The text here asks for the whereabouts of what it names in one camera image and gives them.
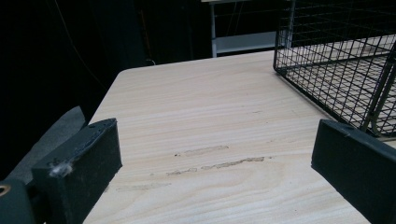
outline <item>metal mesh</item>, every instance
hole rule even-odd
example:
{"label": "metal mesh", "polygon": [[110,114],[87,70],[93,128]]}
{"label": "metal mesh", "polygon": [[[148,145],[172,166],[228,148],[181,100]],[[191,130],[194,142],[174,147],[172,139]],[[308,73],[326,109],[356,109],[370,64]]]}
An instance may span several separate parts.
{"label": "metal mesh", "polygon": [[396,136],[396,1],[285,1],[275,70],[333,117]]}

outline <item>light wood tabletop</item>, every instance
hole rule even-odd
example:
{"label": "light wood tabletop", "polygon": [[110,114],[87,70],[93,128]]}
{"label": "light wood tabletop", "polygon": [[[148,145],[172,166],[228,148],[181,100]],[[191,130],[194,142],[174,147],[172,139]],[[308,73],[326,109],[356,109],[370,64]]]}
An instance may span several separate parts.
{"label": "light wood tabletop", "polygon": [[311,168],[330,117],[273,55],[121,72],[91,122],[117,119],[123,167],[85,223],[367,223]]}

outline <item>black wire basket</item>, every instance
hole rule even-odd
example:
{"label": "black wire basket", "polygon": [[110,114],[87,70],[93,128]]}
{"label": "black wire basket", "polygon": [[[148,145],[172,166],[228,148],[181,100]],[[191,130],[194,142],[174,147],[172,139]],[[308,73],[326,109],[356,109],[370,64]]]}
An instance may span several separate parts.
{"label": "black wire basket", "polygon": [[275,70],[338,121],[396,137],[396,1],[285,1]]}

